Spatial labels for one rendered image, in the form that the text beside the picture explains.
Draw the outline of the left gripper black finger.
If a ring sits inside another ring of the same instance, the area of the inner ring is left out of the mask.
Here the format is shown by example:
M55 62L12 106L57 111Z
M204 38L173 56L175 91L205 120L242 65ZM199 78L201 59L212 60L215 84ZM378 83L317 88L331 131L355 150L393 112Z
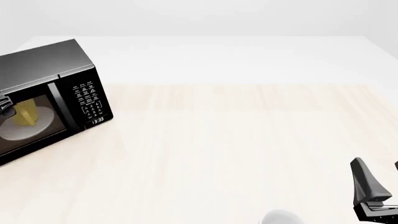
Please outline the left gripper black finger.
M9 119L10 117L13 117L15 114L16 114L16 111L14 108L8 108L8 109L4 110L0 114L0 123L4 123L5 120Z

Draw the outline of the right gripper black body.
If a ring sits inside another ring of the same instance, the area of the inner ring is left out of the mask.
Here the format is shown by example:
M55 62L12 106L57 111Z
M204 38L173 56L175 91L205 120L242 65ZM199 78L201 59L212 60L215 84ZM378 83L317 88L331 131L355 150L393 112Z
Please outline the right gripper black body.
M359 221L398 221L398 205L384 205L382 202L353 202Z

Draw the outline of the yellow and white mug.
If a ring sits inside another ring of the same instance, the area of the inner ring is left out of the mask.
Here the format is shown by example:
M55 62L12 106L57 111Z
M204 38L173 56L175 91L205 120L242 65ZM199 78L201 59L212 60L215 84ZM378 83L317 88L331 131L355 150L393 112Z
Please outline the yellow and white mug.
M13 121L19 126L35 126L38 121L39 114L33 98L19 102L13 108L16 111L16 115L13 117Z

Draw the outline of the black microwave oven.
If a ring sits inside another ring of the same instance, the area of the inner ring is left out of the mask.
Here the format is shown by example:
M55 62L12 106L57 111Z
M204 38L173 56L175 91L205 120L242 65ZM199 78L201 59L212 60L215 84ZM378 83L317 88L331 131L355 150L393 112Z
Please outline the black microwave oven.
M55 113L32 138L0 138L0 166L113 118L96 67L74 39L0 56L0 95L12 107L33 98Z

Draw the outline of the white round turntable plate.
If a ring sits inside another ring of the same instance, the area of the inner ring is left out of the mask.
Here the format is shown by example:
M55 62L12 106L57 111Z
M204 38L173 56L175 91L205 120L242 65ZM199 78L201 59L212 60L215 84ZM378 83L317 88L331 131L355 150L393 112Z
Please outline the white round turntable plate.
M39 118L35 126L20 126L14 121L13 117L5 120L5 122L0 125L0 138L7 141L21 141L44 132L44 130L52 124L55 113L50 108L43 106L38 106L37 112Z

